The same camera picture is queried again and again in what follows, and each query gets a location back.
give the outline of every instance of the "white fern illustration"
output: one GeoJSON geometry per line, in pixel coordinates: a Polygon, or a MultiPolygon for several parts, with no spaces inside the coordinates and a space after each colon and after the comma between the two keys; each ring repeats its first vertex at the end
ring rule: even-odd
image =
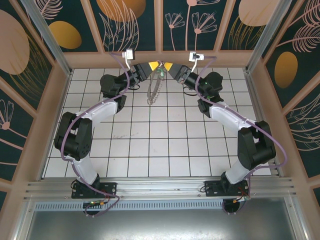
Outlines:
{"type": "Polygon", "coordinates": [[[42,17],[44,19],[53,20],[60,10],[63,8],[61,5],[62,0],[34,0],[42,17]]]}
{"type": "Polygon", "coordinates": [[[320,149],[320,94],[307,105],[291,110],[287,121],[300,151],[320,149]]]}
{"type": "Polygon", "coordinates": [[[320,43],[320,0],[308,0],[303,14],[294,20],[292,26],[298,20],[303,19],[305,26],[296,31],[293,39],[282,42],[276,47],[292,43],[295,52],[311,53],[320,43]]]}
{"type": "Polygon", "coordinates": [[[139,26],[135,13],[127,8],[124,1],[121,8],[115,0],[110,0],[110,3],[101,0],[103,12],[109,17],[99,13],[104,25],[104,47],[108,52],[121,52],[127,48],[136,50],[139,44],[139,26]]]}

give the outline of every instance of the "flower illustration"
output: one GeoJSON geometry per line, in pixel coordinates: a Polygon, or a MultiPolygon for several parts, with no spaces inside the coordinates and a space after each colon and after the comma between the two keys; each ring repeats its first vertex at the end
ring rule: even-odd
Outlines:
{"type": "Polygon", "coordinates": [[[188,26],[189,26],[189,15],[190,8],[197,5],[210,5],[217,4],[220,0],[186,0],[186,3],[189,5],[188,12],[186,14],[186,26],[185,26],[185,50],[188,50],[188,26]]]}
{"type": "MultiPolygon", "coordinates": [[[[9,131],[13,132],[14,134],[26,139],[27,138],[26,136],[14,131],[13,129],[10,128],[10,122],[11,122],[11,119],[12,119],[12,116],[14,113],[14,108],[15,108],[15,105],[11,101],[8,101],[7,105],[6,105],[6,103],[3,99],[0,100],[0,130],[4,130],[4,131],[9,130],[9,131]]],[[[0,142],[7,144],[11,147],[14,147],[16,149],[19,149],[19,150],[24,149],[23,147],[18,146],[16,144],[13,144],[13,143],[6,141],[2,138],[0,138],[0,142]]],[[[0,164],[10,165],[9,163],[3,163],[3,162],[0,162],[0,164]]]]}
{"type": "Polygon", "coordinates": [[[174,44],[174,38],[172,35],[172,29],[183,27],[185,25],[185,21],[183,21],[181,13],[173,13],[172,16],[170,13],[167,13],[165,15],[165,20],[168,23],[168,26],[170,28],[172,47],[173,47],[173,50],[175,51],[176,49],[174,44]]]}
{"type": "Polygon", "coordinates": [[[197,50],[198,34],[210,33],[217,30],[217,25],[214,24],[216,19],[214,13],[203,13],[199,18],[199,12],[192,14],[192,24],[195,32],[194,50],[197,50]]]}

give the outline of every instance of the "yellow circle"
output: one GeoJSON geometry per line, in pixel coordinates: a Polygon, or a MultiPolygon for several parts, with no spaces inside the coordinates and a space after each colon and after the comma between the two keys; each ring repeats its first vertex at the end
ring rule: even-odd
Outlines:
{"type": "Polygon", "coordinates": [[[0,69],[12,75],[22,73],[29,62],[28,35],[9,13],[0,10],[0,69]]]}
{"type": "Polygon", "coordinates": [[[297,70],[298,60],[296,56],[289,51],[283,52],[275,63],[275,83],[282,89],[287,88],[295,79],[297,70]]]}
{"type": "Polygon", "coordinates": [[[76,49],[82,43],[78,30],[66,21],[54,21],[49,28],[59,46],[65,49],[76,49]]]}
{"type": "Polygon", "coordinates": [[[268,23],[279,0],[241,0],[239,18],[247,26],[259,27],[268,23]]]}
{"type": "Polygon", "coordinates": [[[131,9],[136,18],[140,17],[146,9],[146,0],[96,0],[101,11],[110,19],[117,22],[128,22],[127,10],[131,9]]]}

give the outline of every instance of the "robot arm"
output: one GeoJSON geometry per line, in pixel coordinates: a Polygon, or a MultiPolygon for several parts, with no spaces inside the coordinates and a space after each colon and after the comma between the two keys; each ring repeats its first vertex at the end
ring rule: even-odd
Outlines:
{"type": "MultiPolygon", "coordinates": [[[[195,89],[198,75],[192,72],[189,67],[168,62],[164,66],[178,83],[185,84],[191,90],[195,89]]],[[[211,72],[205,78],[200,78],[198,83],[199,93],[204,98],[222,107],[201,99],[198,100],[198,107],[207,117],[219,121],[232,132],[237,133],[238,161],[222,174],[220,181],[221,188],[225,193],[228,193],[229,189],[242,182],[251,170],[274,158],[276,150],[274,143],[269,138],[247,123],[256,124],[271,134],[269,125],[265,121],[255,122],[247,119],[244,122],[238,116],[226,110],[228,105],[219,95],[222,90],[222,80],[223,77],[217,72],[211,72]]]]}
{"type": "MultiPolygon", "coordinates": [[[[146,80],[154,69],[158,67],[158,62],[146,62],[133,65],[127,71],[130,80],[130,87],[146,80]]],[[[100,185],[100,177],[92,166],[90,160],[90,150],[92,146],[93,130],[97,124],[104,119],[113,116],[121,111],[126,102],[126,96],[123,95],[113,101],[106,102],[124,90],[127,86],[127,77],[123,73],[120,76],[104,75],[100,80],[101,92],[103,93],[102,104],[82,116],[73,125],[72,130],[67,136],[63,155],[71,161],[72,167],[76,169],[79,175],[86,183],[95,189],[106,191],[104,186],[100,185]]],[[[55,139],[54,146],[61,151],[62,142],[72,121],[82,114],[66,112],[62,115],[55,139]]],[[[88,189],[80,179],[76,181],[73,188],[72,198],[98,198],[99,194],[88,189]]]]}

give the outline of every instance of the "white tile floor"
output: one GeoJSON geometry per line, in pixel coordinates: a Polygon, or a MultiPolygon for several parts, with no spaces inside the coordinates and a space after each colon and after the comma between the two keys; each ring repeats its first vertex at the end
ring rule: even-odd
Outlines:
{"type": "MultiPolygon", "coordinates": [[[[240,68],[209,68],[223,76],[220,96],[234,110],[255,119],[248,87],[240,68]]],[[[100,78],[118,76],[119,68],[75,69],[62,113],[76,113],[102,98],[100,78]]],[[[129,90],[125,107],[93,132],[90,157],[101,177],[220,176],[237,160],[237,134],[200,113],[198,97],[167,74],[152,106],[147,104],[149,80],[129,90]]],[[[74,177],[70,164],[51,147],[43,177],[74,177]]],[[[270,175],[261,169],[255,175],[270,175]]]]}

